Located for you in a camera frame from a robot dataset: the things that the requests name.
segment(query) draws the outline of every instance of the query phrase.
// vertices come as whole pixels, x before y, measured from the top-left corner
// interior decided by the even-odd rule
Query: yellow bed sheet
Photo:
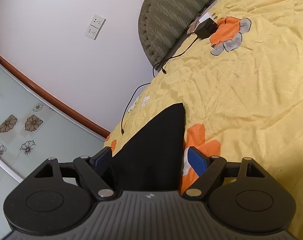
[[[219,0],[210,12],[224,27],[170,60],[126,113],[124,135],[119,124],[105,146],[115,155],[159,112],[183,102],[186,147],[230,162],[253,157],[295,198],[290,232],[303,240],[303,0]],[[193,176],[186,158],[184,175]]]

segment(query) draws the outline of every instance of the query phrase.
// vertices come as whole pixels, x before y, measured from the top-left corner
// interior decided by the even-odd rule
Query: power adapter
[[[197,26],[194,33],[197,35],[198,38],[203,40],[209,38],[210,35],[217,31],[217,29],[218,24],[214,22],[212,18],[208,18]]]

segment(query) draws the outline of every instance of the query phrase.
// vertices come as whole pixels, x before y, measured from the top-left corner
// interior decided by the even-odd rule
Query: white wall socket
[[[96,27],[97,29],[100,29],[100,27],[103,25],[104,21],[105,21],[105,18],[95,14],[93,16],[93,19],[92,19],[90,25]]]
[[[87,28],[86,36],[92,38],[93,40],[96,39],[97,34],[98,34],[98,29],[95,28],[94,26],[89,25]]]

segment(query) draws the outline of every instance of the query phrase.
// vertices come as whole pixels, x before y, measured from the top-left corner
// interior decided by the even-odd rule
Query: headboard
[[[138,33],[152,65],[161,61],[212,0],[144,0]]]

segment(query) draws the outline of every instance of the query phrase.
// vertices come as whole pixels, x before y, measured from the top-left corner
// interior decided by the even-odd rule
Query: wooden trim
[[[82,125],[94,131],[95,133],[98,133],[104,138],[107,138],[107,136],[110,134],[110,132],[104,129],[103,127],[100,127],[96,123],[90,121],[86,117],[82,116],[80,113],[76,112],[74,109],[70,108],[69,106],[65,105],[63,102],[59,101],[57,98],[49,94],[47,91],[43,90],[39,85],[37,85],[35,82],[27,78],[23,73],[21,73],[18,69],[16,69],[13,65],[11,65],[2,56],[0,56],[0,63],[1,65],[4,66],[5,69],[7,69],[11,74],[13,74],[16,78],[18,78],[27,87],[29,87],[36,94],[38,94],[43,99],[51,103],[53,106],[58,108],[60,111],[64,112],[66,115],[70,116],[77,122],[81,123]]]

